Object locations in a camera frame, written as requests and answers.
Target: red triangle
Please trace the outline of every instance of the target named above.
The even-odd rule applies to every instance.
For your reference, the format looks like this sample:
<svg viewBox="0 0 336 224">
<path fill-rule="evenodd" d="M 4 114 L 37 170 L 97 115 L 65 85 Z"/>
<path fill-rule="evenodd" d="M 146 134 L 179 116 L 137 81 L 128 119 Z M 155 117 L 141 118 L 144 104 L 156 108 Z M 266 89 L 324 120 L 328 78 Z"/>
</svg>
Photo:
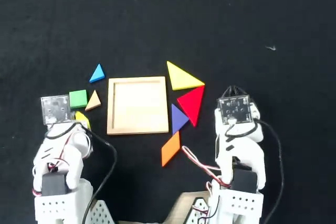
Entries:
<svg viewBox="0 0 336 224">
<path fill-rule="evenodd" d="M 191 123 L 196 127 L 199 109 L 203 97 L 204 86 L 193 89 L 189 93 L 177 99 L 184 113 L 189 117 Z"/>
</svg>

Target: beige triangle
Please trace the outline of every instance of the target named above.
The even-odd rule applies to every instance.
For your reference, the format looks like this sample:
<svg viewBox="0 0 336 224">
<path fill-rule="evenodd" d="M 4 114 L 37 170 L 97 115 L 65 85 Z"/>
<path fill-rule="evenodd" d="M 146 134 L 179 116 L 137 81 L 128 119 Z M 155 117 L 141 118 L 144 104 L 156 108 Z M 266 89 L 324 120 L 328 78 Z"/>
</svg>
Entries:
<svg viewBox="0 0 336 224">
<path fill-rule="evenodd" d="M 196 79 L 191 74 L 187 73 L 171 62 L 167 61 L 167 66 L 173 90 L 189 89 L 204 85 L 203 82 Z"/>
<path fill-rule="evenodd" d="M 100 103 L 99 97 L 97 95 L 96 90 L 94 90 L 94 92 L 93 92 L 93 94 L 92 94 L 92 96 L 91 96 L 91 98 L 88 102 L 88 105 L 85 108 L 85 111 L 92 110 L 95 107 L 98 107 L 100 105 L 101 105 L 101 103 Z"/>
</svg>

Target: tangram piece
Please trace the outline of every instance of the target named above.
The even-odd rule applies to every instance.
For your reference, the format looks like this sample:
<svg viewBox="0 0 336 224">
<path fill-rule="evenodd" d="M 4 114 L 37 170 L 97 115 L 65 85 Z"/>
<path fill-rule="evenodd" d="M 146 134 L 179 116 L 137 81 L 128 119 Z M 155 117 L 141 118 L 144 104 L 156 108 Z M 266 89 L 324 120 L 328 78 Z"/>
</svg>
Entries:
<svg viewBox="0 0 336 224">
<path fill-rule="evenodd" d="M 80 122 L 86 122 L 86 124 L 88 125 L 88 129 L 89 130 L 91 129 L 89 119 L 86 116 L 84 116 L 81 112 L 79 111 L 75 112 L 75 119 Z"/>
<path fill-rule="evenodd" d="M 180 149 L 180 132 L 177 131 L 171 139 L 168 140 L 161 148 L 162 157 L 162 167 L 165 166 L 169 160 L 178 152 Z"/>
<path fill-rule="evenodd" d="M 203 97 L 204 86 L 193 89 L 177 99 L 184 113 L 195 127 L 197 125 L 199 109 Z"/>
<path fill-rule="evenodd" d="M 105 78 L 105 74 L 103 72 L 103 69 L 101 68 L 101 64 L 98 64 L 96 67 L 96 70 L 93 72 L 91 78 L 90 78 L 90 83 L 93 83 L 95 81 L 99 81 L 101 79 Z"/>
<path fill-rule="evenodd" d="M 82 108 L 88 104 L 88 96 L 85 89 L 69 92 L 69 99 L 72 109 Z"/>
<path fill-rule="evenodd" d="M 189 121 L 189 118 L 172 104 L 173 135 L 179 131 L 187 121 Z"/>
<path fill-rule="evenodd" d="M 107 134 L 169 131 L 165 77 L 109 79 Z"/>
<path fill-rule="evenodd" d="M 100 103 L 100 100 L 99 100 L 99 97 L 98 97 L 98 94 L 96 92 L 96 90 L 94 90 L 89 102 L 88 102 L 88 105 L 86 105 L 86 108 L 85 108 L 85 111 L 88 111 L 88 110 L 92 110 L 98 106 L 100 106 L 101 103 Z"/>
<path fill-rule="evenodd" d="M 167 61 L 167 66 L 173 90 L 189 89 L 204 85 L 203 82 L 196 79 L 191 74 L 187 73 L 171 62 Z"/>
</svg>

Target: white plastic bracket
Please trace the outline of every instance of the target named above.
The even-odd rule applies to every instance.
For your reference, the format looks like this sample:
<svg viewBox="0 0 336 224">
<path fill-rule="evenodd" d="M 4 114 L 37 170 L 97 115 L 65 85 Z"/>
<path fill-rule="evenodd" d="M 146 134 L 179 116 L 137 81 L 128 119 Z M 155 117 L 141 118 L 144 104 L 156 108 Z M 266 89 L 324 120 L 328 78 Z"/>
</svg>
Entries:
<svg viewBox="0 0 336 224">
<path fill-rule="evenodd" d="M 90 182 L 80 179 L 78 187 L 69 194 L 35 197 L 35 219 L 38 224 L 81 224 L 84 211 L 92 197 Z M 86 224 L 90 224 L 88 214 Z"/>
<path fill-rule="evenodd" d="M 254 216 L 258 219 L 261 217 L 264 202 L 263 194 L 251 194 L 229 189 L 220 190 L 219 194 L 223 199 L 221 211 L 236 215 Z"/>
<path fill-rule="evenodd" d="M 98 200 L 91 209 L 91 224 L 114 224 L 105 201 Z"/>
<path fill-rule="evenodd" d="M 193 206 L 204 211 L 209 210 L 209 206 L 207 205 L 204 198 L 196 198 Z M 206 219 L 201 219 L 200 221 L 198 221 L 198 219 L 201 217 L 206 217 L 206 214 L 191 208 L 187 218 L 185 219 L 184 224 L 205 224 Z"/>
</svg>

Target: black cable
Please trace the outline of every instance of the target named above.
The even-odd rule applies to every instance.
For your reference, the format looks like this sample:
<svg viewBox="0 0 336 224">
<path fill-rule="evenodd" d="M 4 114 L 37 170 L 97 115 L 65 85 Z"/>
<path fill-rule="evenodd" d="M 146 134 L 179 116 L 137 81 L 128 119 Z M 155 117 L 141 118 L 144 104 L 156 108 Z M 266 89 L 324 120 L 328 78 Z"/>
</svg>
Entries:
<svg viewBox="0 0 336 224">
<path fill-rule="evenodd" d="M 279 195 L 278 195 L 278 198 L 274 204 L 274 206 L 272 207 L 272 210 L 268 213 L 268 215 L 266 216 L 265 218 L 265 221 L 264 221 L 264 224 L 267 224 L 269 219 L 272 217 L 273 213 L 275 212 L 275 210 L 277 209 L 279 203 L 280 203 L 280 200 L 281 200 L 281 197 L 282 197 L 282 194 L 283 194 L 283 188 L 285 186 L 285 175 L 284 175 L 284 164 L 282 162 L 282 147 L 281 147 L 281 141 L 280 141 L 280 137 L 278 136 L 278 134 L 276 133 L 276 131 L 273 129 L 273 127 L 262 121 L 262 120 L 257 120 L 255 119 L 256 122 L 258 123 L 261 123 L 263 125 L 265 125 L 266 127 L 268 127 L 269 131 L 271 132 L 271 134 L 273 135 L 273 137 L 276 139 L 277 143 L 278 143 L 278 147 L 279 147 L 279 165 L 280 165 L 280 175 L 281 175 L 281 187 L 280 187 L 280 191 L 279 191 Z"/>
<path fill-rule="evenodd" d="M 218 206 L 219 206 L 219 197 L 218 197 L 218 203 L 217 203 L 217 207 L 216 207 L 215 212 L 214 212 L 211 216 L 209 216 L 209 217 L 200 217 L 200 218 L 197 220 L 197 224 L 200 224 L 199 222 L 200 222 L 200 220 L 202 220 L 202 219 L 207 220 L 207 219 L 211 219 L 212 217 L 214 217 L 215 214 L 217 213 Z"/>
<path fill-rule="evenodd" d="M 85 209 L 85 212 L 84 212 L 84 216 L 83 216 L 83 219 L 82 219 L 82 224 L 85 224 L 86 222 L 86 217 L 90 211 L 90 208 L 91 208 L 91 205 L 94 201 L 94 199 L 96 198 L 97 194 L 100 192 L 100 190 L 103 188 L 103 186 L 105 185 L 106 181 L 109 179 L 109 177 L 111 176 L 111 174 L 113 173 L 113 170 L 116 166 L 116 163 L 117 163 L 117 159 L 118 159 L 118 155 L 117 155 L 117 150 L 114 148 L 114 146 L 112 144 L 110 144 L 109 142 L 107 142 L 106 140 L 104 140 L 103 138 L 101 138 L 100 136 L 98 136 L 96 133 L 92 132 L 91 130 L 85 128 L 83 125 L 82 125 L 82 128 L 86 131 L 86 132 L 89 132 L 92 136 L 94 136 L 97 140 L 99 140 L 101 143 L 107 145 L 108 148 L 110 148 L 113 152 L 113 158 L 114 158 L 114 162 L 111 166 L 111 169 L 109 170 L 109 172 L 106 174 L 105 178 L 103 179 L 103 181 L 101 182 L 100 186 L 98 187 L 98 189 L 96 190 L 96 192 L 92 195 L 89 203 L 88 203 L 88 206 L 86 207 Z"/>
<path fill-rule="evenodd" d="M 51 140 L 54 140 L 54 139 L 57 139 L 59 137 L 62 137 L 64 136 L 65 134 L 69 133 L 77 124 L 80 124 L 80 122 L 75 122 L 73 123 L 67 130 L 65 130 L 64 132 L 62 132 L 61 134 L 57 135 L 57 136 L 48 136 L 49 132 L 51 131 L 51 129 L 54 127 L 54 124 L 50 127 L 50 129 L 46 132 L 46 134 L 44 134 L 44 137 L 47 138 L 47 139 L 51 139 Z"/>
<path fill-rule="evenodd" d="M 225 132 L 224 135 L 225 135 L 227 138 L 231 138 L 231 137 L 233 137 L 233 138 L 238 138 L 238 137 L 247 136 L 247 135 L 249 135 L 249 134 L 255 132 L 255 131 L 258 129 L 258 124 L 257 124 L 256 121 L 254 121 L 254 127 L 253 127 L 251 130 L 247 131 L 247 132 L 244 132 L 244 133 L 242 133 L 242 134 L 237 134 L 237 135 L 227 134 L 227 132 L 228 132 L 229 130 L 231 130 L 234 126 L 235 126 L 235 124 L 234 124 L 234 125 L 231 125 L 231 126 L 227 129 L 227 131 Z"/>
</svg>

